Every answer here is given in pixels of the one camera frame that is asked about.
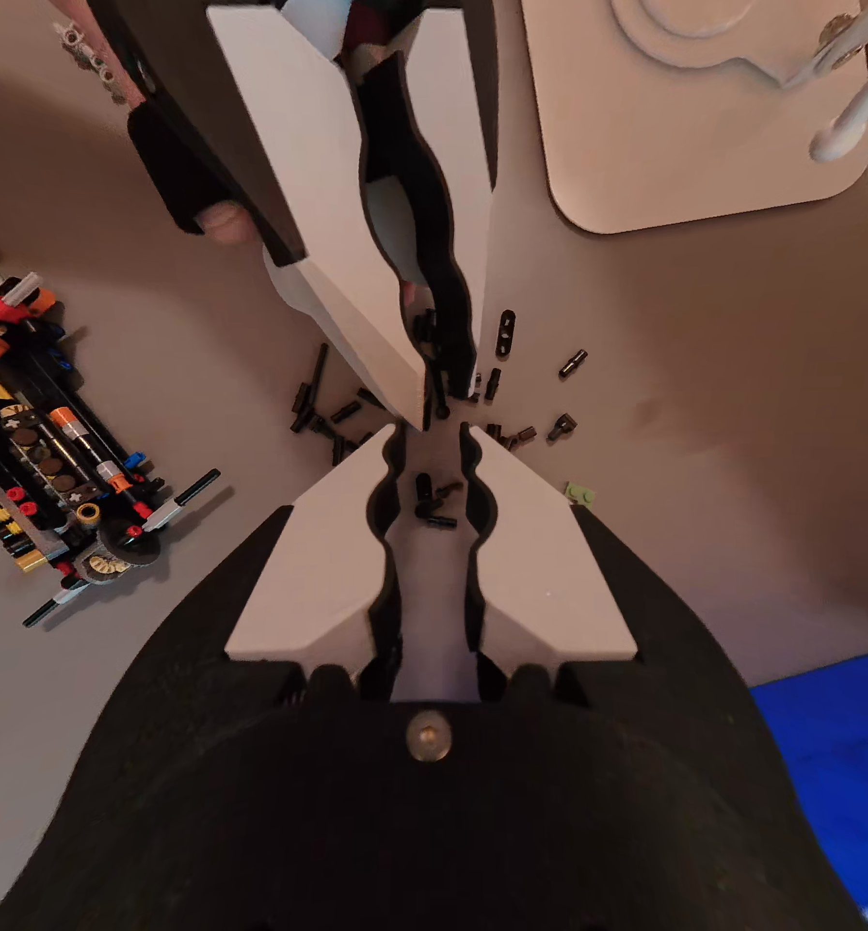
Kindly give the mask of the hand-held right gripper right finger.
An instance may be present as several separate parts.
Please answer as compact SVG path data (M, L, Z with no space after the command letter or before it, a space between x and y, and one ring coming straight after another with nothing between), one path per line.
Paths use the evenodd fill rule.
M475 425L462 424L465 635L479 697L498 701L514 674L637 657L638 646L563 493Z

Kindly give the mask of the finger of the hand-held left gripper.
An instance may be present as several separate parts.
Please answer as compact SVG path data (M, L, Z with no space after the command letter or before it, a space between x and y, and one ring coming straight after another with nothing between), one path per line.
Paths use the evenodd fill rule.
M296 263L266 260L273 285L392 414L422 429L426 364L371 226L347 76L274 6L210 6L208 19L304 244Z
M367 225L407 343L406 402L474 392L495 192L491 7L361 7Z

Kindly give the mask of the pile of black lego pins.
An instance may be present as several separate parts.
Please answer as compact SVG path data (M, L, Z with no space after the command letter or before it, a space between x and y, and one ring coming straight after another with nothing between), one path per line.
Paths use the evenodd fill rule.
M436 329L437 316L436 312L430 308L423 315L413 321L414 335L420 340L422 346L428 346L433 349ZM515 313L507 309L500 317L498 326L498 339L496 346L497 360L504 361L510 355L513 343L514 327L516 323ZM312 377L307 382L301 382L296 391L291 411L295 414L295 419L290 430L295 433L301 433L306 428L312 432L328 437L333 443L332 467L336 467L343 462L347 454L356 451L356 449L372 438L373 433L369 432L364 435L359 443L347 439L337 426L350 419L358 413L364 403L382 409L384 405L368 388L360 387L356 392L356 399L348 402L330 417L323 417L316 409L317 396L321 387L321 380L326 366L326 360L329 353L328 343L321 343L314 366ZM568 380L573 373L588 358L588 350L580 348L574 355L568 358L564 366L558 372L558 379L561 382ZM434 387L435 387L435 405L434 413L439 420L446 420L451 414L449 406L446 404L446 394L443 388L442 371L435 365L434 370ZM485 384L485 400L487 403L494 402L500 384L501 370L493 368ZM473 378L473 393L466 399L469 403L478 403L482 396L482 374L476 372ZM547 443L554 444L562 437L571 435L577 428L578 422L569 413L562 413L554 422L547 433ZM501 425L490 423L486 425L485 433L497 441L507 451L514 451L522 444L529 443L535 439L536 429L529 426L517 433L504 436L501 432ZM463 491L464 483L461 481L449 482L438 489L435 489L428 473L422 472L416 475L416 517L424 521L428 526L445 529L454 529L458 524L456 518L452 518L440 513L446 499L455 493Z

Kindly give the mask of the white lamp base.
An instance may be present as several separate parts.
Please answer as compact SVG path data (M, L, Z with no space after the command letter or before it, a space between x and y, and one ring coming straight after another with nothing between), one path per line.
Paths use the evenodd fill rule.
M868 167L868 2L522 2L548 188L601 235L809 203Z

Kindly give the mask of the blue plastic bin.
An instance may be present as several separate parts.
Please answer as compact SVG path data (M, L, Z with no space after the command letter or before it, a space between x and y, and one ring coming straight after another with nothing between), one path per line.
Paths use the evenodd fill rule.
M868 921L868 655L752 688L804 814Z

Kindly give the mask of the person's left hand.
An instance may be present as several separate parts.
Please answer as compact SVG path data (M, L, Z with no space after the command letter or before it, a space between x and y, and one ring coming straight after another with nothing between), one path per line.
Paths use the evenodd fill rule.
M221 201L195 216L202 235L223 246L254 242L258 231L248 211L235 201Z

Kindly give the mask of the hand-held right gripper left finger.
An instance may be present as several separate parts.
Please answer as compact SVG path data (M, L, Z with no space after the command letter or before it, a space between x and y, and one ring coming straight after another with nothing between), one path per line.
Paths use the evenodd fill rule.
M402 665L402 596L386 533L401 512L405 425L386 425L300 495L225 646L233 661L344 669L389 701Z

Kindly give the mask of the partly built lego model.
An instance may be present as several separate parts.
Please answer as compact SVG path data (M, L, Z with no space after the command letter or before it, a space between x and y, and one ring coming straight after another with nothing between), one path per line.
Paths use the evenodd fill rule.
M221 476L168 495L80 397L58 299L42 277L0 274L0 545L24 574L59 588L23 621L39 626L91 588L152 566L166 528Z

